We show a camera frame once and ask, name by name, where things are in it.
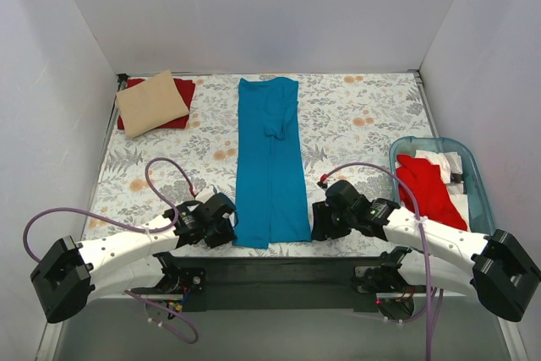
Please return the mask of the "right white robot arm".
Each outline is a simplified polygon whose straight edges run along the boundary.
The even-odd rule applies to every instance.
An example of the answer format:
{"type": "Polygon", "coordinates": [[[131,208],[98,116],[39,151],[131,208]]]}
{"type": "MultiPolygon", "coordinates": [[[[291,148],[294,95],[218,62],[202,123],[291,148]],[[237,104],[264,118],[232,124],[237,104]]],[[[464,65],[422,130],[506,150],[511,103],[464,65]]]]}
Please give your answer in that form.
{"type": "Polygon", "coordinates": [[[315,240],[358,231],[395,246],[379,256],[378,265],[355,272],[361,291],[426,286],[475,297],[501,319],[522,320],[540,284],[540,269],[513,234],[469,232],[421,220],[394,201],[368,200],[345,180],[318,185],[325,198],[313,205],[315,240]]]}

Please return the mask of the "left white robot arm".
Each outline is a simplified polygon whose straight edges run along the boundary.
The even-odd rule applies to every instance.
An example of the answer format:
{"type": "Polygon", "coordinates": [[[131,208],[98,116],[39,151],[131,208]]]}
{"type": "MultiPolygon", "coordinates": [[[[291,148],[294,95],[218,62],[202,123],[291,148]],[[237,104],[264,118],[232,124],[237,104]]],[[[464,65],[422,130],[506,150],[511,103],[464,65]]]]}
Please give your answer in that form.
{"type": "Polygon", "coordinates": [[[172,251],[204,242],[213,249],[236,237],[233,202],[223,193],[184,202],[147,222],[139,232],[74,241],[60,238],[30,274],[46,320],[65,321],[87,303],[111,294],[201,294],[206,271],[184,265],[172,251]]]}

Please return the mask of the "blue t shirt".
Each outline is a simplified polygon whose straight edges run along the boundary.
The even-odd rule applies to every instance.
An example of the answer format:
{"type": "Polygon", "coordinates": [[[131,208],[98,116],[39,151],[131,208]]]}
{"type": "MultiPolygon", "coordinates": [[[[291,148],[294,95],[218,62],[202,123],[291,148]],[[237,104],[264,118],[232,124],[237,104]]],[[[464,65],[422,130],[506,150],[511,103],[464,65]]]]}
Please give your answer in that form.
{"type": "Polygon", "coordinates": [[[311,240],[295,80],[239,82],[235,205],[236,246],[311,240]]]}

